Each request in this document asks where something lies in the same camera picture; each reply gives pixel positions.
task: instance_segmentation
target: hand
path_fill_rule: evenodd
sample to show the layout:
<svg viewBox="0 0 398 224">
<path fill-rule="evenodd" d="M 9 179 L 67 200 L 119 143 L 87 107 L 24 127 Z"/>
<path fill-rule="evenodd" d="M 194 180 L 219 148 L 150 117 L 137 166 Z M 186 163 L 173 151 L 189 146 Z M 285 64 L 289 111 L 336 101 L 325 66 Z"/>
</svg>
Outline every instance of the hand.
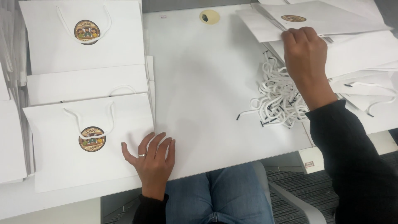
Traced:
<svg viewBox="0 0 398 224">
<path fill-rule="evenodd" d="M 160 141 L 166 133 L 158 134 L 151 143 L 149 141 L 155 136 L 155 132 L 145 136 L 138 146 L 138 154 L 146 154 L 145 157 L 136 158 L 127 151 L 127 144 L 122 142 L 122 152 L 124 158 L 135 167 L 142 182 L 142 195 L 163 201 L 166 183 L 174 167 L 176 154 L 176 140 L 166 138 L 159 146 Z"/>
<path fill-rule="evenodd" d="M 325 74 L 328 46 L 310 27 L 282 33 L 287 72 L 310 110 L 337 100 Z"/>
</svg>

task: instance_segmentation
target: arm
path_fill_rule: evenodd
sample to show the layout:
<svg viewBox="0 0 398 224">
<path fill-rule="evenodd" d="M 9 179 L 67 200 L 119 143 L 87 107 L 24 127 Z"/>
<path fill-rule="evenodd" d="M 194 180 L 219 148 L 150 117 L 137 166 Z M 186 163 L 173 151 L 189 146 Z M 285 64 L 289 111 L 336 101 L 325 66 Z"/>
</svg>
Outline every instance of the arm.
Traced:
<svg viewBox="0 0 398 224">
<path fill-rule="evenodd" d="M 324 66 L 326 43 L 312 28 L 284 32 L 288 72 L 307 103 L 311 136 L 339 196 L 336 223 L 397 223 L 398 176 L 359 119 L 337 101 Z"/>
<path fill-rule="evenodd" d="M 165 194 L 166 183 L 174 167 L 176 140 L 166 138 L 160 141 L 166 133 L 155 136 L 152 132 L 138 146 L 138 158 L 127 150 L 127 144 L 122 142 L 122 153 L 125 159 L 135 167 L 142 182 L 140 205 L 135 212 L 133 224 L 166 224 L 166 203 L 169 196 Z"/>
</svg>

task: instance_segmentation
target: stack of paper bags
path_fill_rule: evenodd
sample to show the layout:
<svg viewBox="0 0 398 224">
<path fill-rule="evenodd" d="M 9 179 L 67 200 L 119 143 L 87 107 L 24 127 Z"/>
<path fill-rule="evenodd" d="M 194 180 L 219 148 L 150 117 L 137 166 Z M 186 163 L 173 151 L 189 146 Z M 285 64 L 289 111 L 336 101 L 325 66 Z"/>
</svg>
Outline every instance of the stack of paper bags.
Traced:
<svg viewBox="0 0 398 224">
<path fill-rule="evenodd" d="M 376 110 L 367 115 L 370 105 L 394 99 L 396 93 L 391 76 L 398 71 L 398 39 L 384 24 L 373 0 L 261 0 L 260 4 L 252 4 L 252 8 L 237 11 L 237 14 L 281 63 L 285 63 L 281 32 L 289 28 L 314 27 L 328 44 L 325 70 L 333 91 L 347 99 L 349 106 L 356 107 L 353 112 L 360 119 L 365 114 L 374 117 L 377 123 L 391 123 L 381 119 L 388 110 Z M 350 87 L 350 83 L 355 82 L 384 88 L 356 84 Z M 366 125 L 365 129 L 370 133 L 383 130 Z"/>
<path fill-rule="evenodd" d="M 31 106 L 24 112 L 33 132 L 36 191 L 137 175 L 120 143 L 137 156 L 138 144 L 154 130 L 153 67 L 146 63 L 139 2 L 20 6 L 32 69 Z"/>
<path fill-rule="evenodd" d="M 26 32 L 15 0 L 0 2 L 0 184 L 34 173 L 31 133 L 22 108 L 27 105 Z"/>
</svg>

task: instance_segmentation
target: blue jeans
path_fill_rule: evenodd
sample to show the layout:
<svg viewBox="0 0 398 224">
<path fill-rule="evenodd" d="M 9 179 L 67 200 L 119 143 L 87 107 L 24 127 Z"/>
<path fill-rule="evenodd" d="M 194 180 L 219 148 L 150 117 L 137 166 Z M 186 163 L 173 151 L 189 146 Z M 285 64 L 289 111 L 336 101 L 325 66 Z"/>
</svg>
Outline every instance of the blue jeans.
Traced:
<svg viewBox="0 0 398 224">
<path fill-rule="evenodd" d="M 272 211 L 250 163 L 167 182 L 168 224 L 273 224 Z"/>
</svg>

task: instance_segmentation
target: woman's left hand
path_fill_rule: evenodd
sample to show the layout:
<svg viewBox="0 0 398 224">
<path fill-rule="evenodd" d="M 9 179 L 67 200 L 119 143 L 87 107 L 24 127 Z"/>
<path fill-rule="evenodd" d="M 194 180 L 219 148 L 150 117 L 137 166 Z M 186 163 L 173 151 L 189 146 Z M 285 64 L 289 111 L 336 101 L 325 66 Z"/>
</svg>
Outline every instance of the woman's left hand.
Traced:
<svg viewBox="0 0 398 224">
<path fill-rule="evenodd" d="M 158 134 L 151 143 L 150 140 L 155 136 L 152 132 L 145 136 L 138 146 L 138 154 L 146 154 L 145 157 L 131 155 L 127 150 L 127 144 L 122 142 L 122 152 L 124 158 L 135 167 L 142 182 L 142 195 L 163 201 L 166 183 L 174 167 L 176 154 L 176 140 L 166 138 L 159 146 L 160 141 L 166 133 Z"/>
</svg>

